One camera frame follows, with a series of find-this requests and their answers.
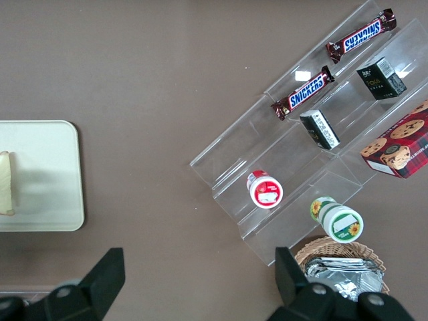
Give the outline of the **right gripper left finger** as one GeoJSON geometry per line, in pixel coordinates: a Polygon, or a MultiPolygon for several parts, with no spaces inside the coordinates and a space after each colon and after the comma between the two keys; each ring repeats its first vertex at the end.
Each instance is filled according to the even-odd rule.
{"type": "Polygon", "coordinates": [[[103,320],[125,283],[124,251],[111,248],[78,284],[43,300],[47,320],[103,320]]]}

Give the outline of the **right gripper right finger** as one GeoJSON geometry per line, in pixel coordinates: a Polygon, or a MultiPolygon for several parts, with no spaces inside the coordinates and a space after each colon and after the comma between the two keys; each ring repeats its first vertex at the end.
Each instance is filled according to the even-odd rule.
{"type": "Polygon", "coordinates": [[[335,293],[323,284],[310,283],[287,247],[276,248],[275,280],[283,304],[270,320],[335,319],[335,293]]]}

